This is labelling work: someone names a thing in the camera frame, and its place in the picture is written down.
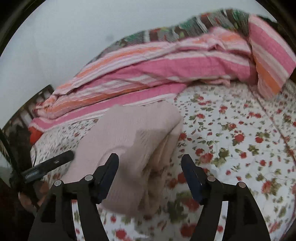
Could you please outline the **person's left hand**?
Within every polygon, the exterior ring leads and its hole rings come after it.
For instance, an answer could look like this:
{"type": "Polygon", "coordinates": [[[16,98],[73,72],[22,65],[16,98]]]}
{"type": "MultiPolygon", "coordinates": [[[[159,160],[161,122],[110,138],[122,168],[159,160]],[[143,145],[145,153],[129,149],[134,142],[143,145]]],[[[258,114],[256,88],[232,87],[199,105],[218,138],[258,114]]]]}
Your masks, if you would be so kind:
{"type": "Polygon", "coordinates": [[[37,213],[48,192],[48,182],[40,180],[28,185],[25,191],[19,192],[18,199],[26,211],[37,213]]]}

